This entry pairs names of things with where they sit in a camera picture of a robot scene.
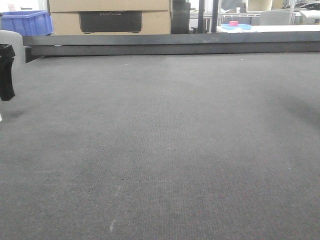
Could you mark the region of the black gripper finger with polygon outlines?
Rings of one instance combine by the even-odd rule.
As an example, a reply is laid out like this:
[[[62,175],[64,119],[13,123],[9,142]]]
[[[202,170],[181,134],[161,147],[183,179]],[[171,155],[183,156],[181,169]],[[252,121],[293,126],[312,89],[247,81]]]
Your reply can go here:
[[[12,66],[15,52],[11,44],[0,44],[0,99],[10,101],[14,96]]]

